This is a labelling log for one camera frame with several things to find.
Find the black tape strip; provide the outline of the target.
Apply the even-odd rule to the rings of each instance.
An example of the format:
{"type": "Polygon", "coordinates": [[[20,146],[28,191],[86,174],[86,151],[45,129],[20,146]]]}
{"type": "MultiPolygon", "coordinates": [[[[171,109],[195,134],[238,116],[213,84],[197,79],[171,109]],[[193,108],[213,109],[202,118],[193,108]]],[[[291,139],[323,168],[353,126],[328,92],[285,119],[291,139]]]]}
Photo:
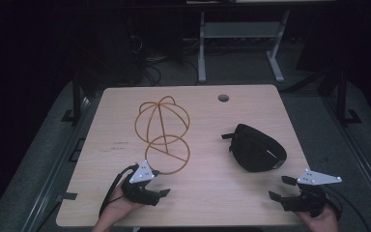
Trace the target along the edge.
{"type": "Polygon", "coordinates": [[[63,194],[58,194],[55,198],[57,202],[62,202],[63,200],[75,200],[77,197],[77,193],[72,192],[65,192],[63,194]]]}

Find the gold wire hat stand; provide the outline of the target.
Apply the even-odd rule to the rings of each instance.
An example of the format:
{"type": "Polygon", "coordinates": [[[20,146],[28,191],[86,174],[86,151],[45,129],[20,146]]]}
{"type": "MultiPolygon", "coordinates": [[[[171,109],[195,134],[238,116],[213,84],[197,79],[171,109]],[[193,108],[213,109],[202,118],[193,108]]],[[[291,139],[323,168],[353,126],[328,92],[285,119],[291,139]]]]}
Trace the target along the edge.
{"type": "Polygon", "coordinates": [[[189,129],[188,112],[171,96],[141,103],[134,121],[134,131],[145,144],[144,159],[163,175],[178,173],[188,164],[189,129]]]}

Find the black pouch bag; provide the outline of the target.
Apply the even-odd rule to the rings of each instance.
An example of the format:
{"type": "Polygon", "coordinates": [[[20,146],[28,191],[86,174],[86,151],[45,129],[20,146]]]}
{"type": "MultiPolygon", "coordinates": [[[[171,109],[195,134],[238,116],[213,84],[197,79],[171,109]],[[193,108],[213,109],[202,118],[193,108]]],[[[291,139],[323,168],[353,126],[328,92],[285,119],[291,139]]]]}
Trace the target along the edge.
{"type": "Polygon", "coordinates": [[[245,124],[221,135],[230,139],[229,151],[246,171],[258,173],[278,169],[287,159],[285,149],[272,137],[245,124]]]}

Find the person's right hand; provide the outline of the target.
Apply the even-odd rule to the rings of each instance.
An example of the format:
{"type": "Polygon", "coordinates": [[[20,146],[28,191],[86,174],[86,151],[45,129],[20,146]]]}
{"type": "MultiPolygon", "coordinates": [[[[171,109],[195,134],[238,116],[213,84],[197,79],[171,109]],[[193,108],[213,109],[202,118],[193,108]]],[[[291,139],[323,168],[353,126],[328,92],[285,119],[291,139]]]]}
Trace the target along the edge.
{"type": "Polygon", "coordinates": [[[307,212],[295,212],[311,232],[339,232],[335,211],[326,206],[317,216],[311,217],[307,212]]]}

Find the person's left hand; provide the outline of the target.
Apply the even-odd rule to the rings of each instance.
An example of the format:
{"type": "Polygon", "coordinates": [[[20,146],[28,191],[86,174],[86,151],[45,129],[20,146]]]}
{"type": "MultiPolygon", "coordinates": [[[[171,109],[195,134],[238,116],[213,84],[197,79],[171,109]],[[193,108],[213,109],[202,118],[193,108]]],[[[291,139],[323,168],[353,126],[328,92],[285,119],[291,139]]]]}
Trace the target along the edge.
{"type": "Polygon", "coordinates": [[[123,196],[121,185],[118,185],[113,190],[109,203],[100,215],[92,232],[110,232],[114,224],[141,207],[142,204],[133,203],[126,199],[123,196]]]}

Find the aluminium frame rail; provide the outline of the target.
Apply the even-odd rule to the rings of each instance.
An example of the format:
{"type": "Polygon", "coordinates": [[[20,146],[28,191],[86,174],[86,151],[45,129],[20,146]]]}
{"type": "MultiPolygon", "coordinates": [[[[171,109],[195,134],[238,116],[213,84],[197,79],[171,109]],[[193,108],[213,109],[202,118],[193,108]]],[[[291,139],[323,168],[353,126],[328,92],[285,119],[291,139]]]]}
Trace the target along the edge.
{"type": "Polygon", "coordinates": [[[31,170],[31,173],[43,174],[43,181],[21,232],[39,232],[52,214],[56,214],[62,202],[57,202],[55,198],[58,194],[67,192],[92,120],[90,108],[91,103],[75,127],[61,121],[68,108],[60,111],[60,119],[50,116],[51,124],[44,124],[43,132],[47,131],[48,135],[39,133],[42,140],[39,147],[41,157],[35,159],[31,170]]]}
{"type": "Polygon", "coordinates": [[[367,183],[368,187],[371,190],[371,165],[366,159],[365,153],[359,146],[359,144],[356,141],[356,138],[350,131],[350,128],[347,123],[343,123],[339,116],[336,113],[336,107],[332,100],[329,98],[323,98],[322,102],[324,103],[325,108],[327,109],[328,114],[335,122],[335,125],[340,130],[342,136],[344,137],[347,145],[349,146],[353,156],[354,160],[357,163],[358,169],[361,172],[361,175],[365,179],[365,182],[367,183]]]}

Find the grey metal stand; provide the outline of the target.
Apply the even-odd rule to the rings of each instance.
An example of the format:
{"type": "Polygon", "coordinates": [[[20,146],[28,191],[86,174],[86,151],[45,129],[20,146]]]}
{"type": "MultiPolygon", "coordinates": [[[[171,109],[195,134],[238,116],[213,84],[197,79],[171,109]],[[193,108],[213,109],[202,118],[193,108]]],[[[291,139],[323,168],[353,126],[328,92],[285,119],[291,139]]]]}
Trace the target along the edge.
{"type": "Polygon", "coordinates": [[[290,11],[285,11],[279,21],[266,22],[208,22],[205,13],[200,14],[199,52],[197,58],[198,82],[205,83],[205,39],[274,39],[271,50],[266,52],[272,73],[277,82],[283,82],[284,76],[276,60],[290,11]]]}

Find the black stand post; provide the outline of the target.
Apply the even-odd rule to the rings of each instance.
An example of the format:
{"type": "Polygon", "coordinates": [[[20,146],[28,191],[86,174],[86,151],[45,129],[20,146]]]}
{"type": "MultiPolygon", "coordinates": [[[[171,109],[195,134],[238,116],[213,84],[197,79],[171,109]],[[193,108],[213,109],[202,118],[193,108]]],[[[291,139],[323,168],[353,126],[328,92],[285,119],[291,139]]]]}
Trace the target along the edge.
{"type": "Polygon", "coordinates": [[[82,83],[83,75],[80,72],[76,72],[71,82],[72,108],[67,109],[61,119],[62,122],[71,123],[73,127],[81,121],[83,113],[90,105],[90,100],[84,94],[82,83]]]}
{"type": "Polygon", "coordinates": [[[347,127],[349,124],[360,124],[361,120],[353,109],[346,106],[347,102],[347,77],[343,70],[331,69],[323,78],[318,89],[323,97],[335,94],[334,113],[340,124],[347,127]]]}

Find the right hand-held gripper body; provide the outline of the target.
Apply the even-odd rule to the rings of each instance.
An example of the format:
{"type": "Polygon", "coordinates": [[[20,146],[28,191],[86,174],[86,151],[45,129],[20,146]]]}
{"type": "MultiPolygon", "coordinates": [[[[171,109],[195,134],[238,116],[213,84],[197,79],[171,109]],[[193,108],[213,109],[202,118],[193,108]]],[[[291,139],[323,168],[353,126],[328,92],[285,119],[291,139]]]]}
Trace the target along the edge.
{"type": "Polygon", "coordinates": [[[322,189],[323,185],[338,184],[342,179],[337,176],[305,169],[296,178],[296,186],[300,189],[300,195],[295,197],[282,197],[281,206],[287,212],[307,212],[313,218],[317,217],[326,206],[330,206],[338,218],[342,214],[342,206],[335,205],[328,194],[322,189]]]}

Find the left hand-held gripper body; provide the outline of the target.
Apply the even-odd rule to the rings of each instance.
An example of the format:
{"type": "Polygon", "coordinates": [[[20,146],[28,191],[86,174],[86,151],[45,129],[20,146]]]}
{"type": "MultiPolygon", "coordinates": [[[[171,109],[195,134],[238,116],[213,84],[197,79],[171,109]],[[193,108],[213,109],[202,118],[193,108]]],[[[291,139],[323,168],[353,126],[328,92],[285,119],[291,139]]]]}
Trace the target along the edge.
{"type": "Polygon", "coordinates": [[[146,186],[155,178],[152,169],[145,159],[136,164],[133,172],[123,181],[121,188],[124,196],[133,203],[155,206],[159,202],[158,192],[146,189],[146,186]]]}

